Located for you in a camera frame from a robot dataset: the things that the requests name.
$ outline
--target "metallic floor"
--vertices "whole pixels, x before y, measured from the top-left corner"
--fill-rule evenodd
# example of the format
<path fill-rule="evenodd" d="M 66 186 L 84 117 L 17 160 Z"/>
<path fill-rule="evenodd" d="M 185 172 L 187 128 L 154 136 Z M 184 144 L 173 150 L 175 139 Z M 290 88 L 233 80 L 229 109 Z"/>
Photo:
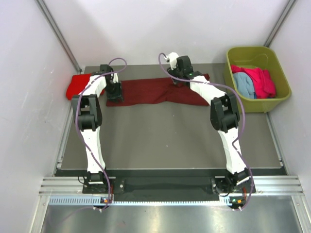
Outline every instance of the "metallic floor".
<path fill-rule="evenodd" d="M 242 212 L 208 206 L 49 206 L 42 233 L 301 233 L 291 197 L 253 197 Z"/>
<path fill-rule="evenodd" d="M 210 80 L 224 83 L 224 64 L 194 64 Z M 86 73 L 99 67 L 87 67 Z M 159 65 L 128 66 L 120 80 L 165 77 Z M 209 107 L 164 102 L 106 107 L 101 146 L 108 169 L 225 168 L 225 152 L 209 120 Z M 253 168 L 280 167 L 265 114 L 247 114 L 240 140 L 244 158 Z M 71 126 L 62 169 L 86 169 L 86 151 Z"/>

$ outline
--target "bright red fabric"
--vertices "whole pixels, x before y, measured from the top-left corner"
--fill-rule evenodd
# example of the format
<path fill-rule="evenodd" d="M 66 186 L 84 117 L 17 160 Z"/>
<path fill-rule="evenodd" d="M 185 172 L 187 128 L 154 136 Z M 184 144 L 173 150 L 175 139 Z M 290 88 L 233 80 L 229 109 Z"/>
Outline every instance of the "bright red fabric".
<path fill-rule="evenodd" d="M 271 80 L 270 73 L 267 69 L 246 69 L 231 65 L 232 73 L 244 72 L 253 81 L 257 99 L 273 98 L 276 96 L 276 86 Z"/>
<path fill-rule="evenodd" d="M 66 91 L 67 99 L 71 100 L 74 95 L 78 95 L 81 91 L 83 91 L 86 85 L 88 84 L 90 77 L 91 77 L 91 74 L 73 75 L 71 82 Z"/>
<path fill-rule="evenodd" d="M 106 106 L 131 106 L 141 103 L 156 104 L 164 101 L 192 105 L 208 103 L 189 87 L 174 85 L 171 78 L 140 79 L 122 81 L 124 102 L 107 101 Z"/>

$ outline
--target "white wall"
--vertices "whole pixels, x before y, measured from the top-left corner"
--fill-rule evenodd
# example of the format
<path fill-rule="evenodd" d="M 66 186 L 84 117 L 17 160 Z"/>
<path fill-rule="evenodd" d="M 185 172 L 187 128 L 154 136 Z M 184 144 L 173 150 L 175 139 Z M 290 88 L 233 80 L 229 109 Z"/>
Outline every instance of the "white wall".
<path fill-rule="evenodd" d="M 288 168 L 302 182 L 311 206 L 311 1 L 299 0 L 271 48 L 276 52 L 292 96 L 271 112 Z"/>
<path fill-rule="evenodd" d="M 88 66 L 118 56 L 130 65 L 157 64 L 160 52 L 171 51 L 193 63 L 224 62 L 230 47 L 263 45 L 287 0 L 45 2 L 79 64 Z"/>
<path fill-rule="evenodd" d="M 29 230 L 74 69 L 34 0 L 0 2 L 0 232 Z"/>

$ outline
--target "pink cloth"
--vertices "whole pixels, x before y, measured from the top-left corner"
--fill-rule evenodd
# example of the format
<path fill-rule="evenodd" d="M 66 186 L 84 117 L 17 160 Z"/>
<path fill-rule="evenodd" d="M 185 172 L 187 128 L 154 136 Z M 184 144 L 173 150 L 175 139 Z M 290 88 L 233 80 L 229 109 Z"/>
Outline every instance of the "pink cloth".
<path fill-rule="evenodd" d="M 276 96 L 276 86 L 271 80 L 270 73 L 267 69 L 246 69 L 231 65 L 232 73 L 244 72 L 253 81 L 257 99 L 273 98 Z"/>

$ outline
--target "green bin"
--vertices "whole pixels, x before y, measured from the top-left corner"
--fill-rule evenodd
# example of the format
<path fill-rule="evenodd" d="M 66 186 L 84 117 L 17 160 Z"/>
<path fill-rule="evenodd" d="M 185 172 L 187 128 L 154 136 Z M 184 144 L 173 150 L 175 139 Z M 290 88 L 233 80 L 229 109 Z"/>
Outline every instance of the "green bin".
<path fill-rule="evenodd" d="M 227 62 L 224 69 L 225 84 L 237 90 L 233 78 L 231 65 L 244 68 L 267 69 L 276 86 L 276 97 L 271 99 L 249 99 L 242 96 L 238 91 L 246 113 L 266 113 L 274 109 L 281 101 L 291 95 L 282 67 L 273 50 L 267 47 L 234 47 L 227 52 Z"/>

